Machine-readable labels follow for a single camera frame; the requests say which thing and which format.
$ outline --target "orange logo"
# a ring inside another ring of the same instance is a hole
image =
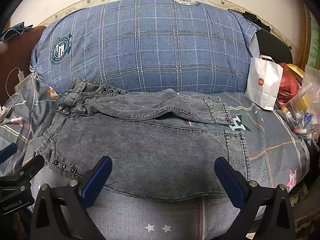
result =
[[[259,83],[259,86],[263,86],[264,80],[262,78],[259,78],[258,83]]]

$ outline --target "plastic bag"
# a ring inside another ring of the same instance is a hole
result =
[[[302,87],[281,111],[291,130],[306,141],[316,140],[320,124],[320,71],[306,66]]]
[[[279,65],[283,68],[283,73],[277,98],[280,106],[283,107],[298,93],[301,86],[286,63],[279,63]]]

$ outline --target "screw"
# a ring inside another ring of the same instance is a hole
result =
[[[78,185],[78,181],[77,181],[76,179],[74,179],[74,180],[72,180],[72,181],[69,182],[69,185],[70,185],[71,187],[74,187],[74,186]]]
[[[280,185],[279,185],[279,188],[282,189],[282,190],[286,190],[286,189],[287,189],[287,187],[286,187],[285,184],[280,184]]]
[[[249,185],[250,185],[251,187],[257,187],[258,183],[257,183],[256,181],[254,181],[254,180],[250,180],[250,181],[249,181]]]
[[[48,188],[48,184],[43,184],[43,185],[40,187],[41,190],[45,190],[45,189],[47,189],[47,188]]]

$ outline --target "white paper bag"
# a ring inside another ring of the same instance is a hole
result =
[[[279,92],[282,72],[283,68],[271,57],[261,55],[260,58],[251,58],[248,84],[244,95],[263,109],[272,111]]]

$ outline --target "blue cloth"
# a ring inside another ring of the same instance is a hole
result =
[[[0,37],[0,41],[8,41],[11,38],[16,37],[17,35],[23,34],[24,31],[30,30],[33,25],[24,26],[24,22],[18,23],[7,30],[5,30]]]
[[[30,70],[57,93],[74,76],[127,91],[244,92],[257,27],[242,15],[177,0],[122,0],[52,23]]]

